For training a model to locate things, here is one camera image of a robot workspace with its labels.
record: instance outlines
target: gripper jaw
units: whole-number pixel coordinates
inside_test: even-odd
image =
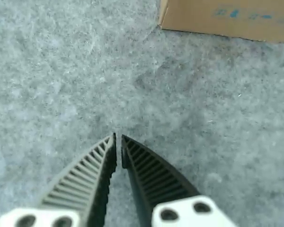
[[[151,226],[152,211],[158,204],[200,195],[170,163],[125,135],[122,167],[128,170],[141,226]]]
[[[115,134],[65,167],[40,199],[40,209],[73,210],[83,226],[104,224],[109,184],[116,168]]]

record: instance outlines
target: mounting hole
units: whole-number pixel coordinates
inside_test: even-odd
[[[34,215],[26,215],[19,219],[16,226],[17,227],[31,227],[34,225],[36,217]]]
[[[61,217],[54,222],[53,227],[71,227],[71,225],[72,221],[69,217]]]
[[[197,213],[208,213],[211,211],[210,207],[202,202],[195,203],[194,209]]]
[[[170,209],[165,209],[161,212],[161,218],[164,221],[177,220],[178,214]]]

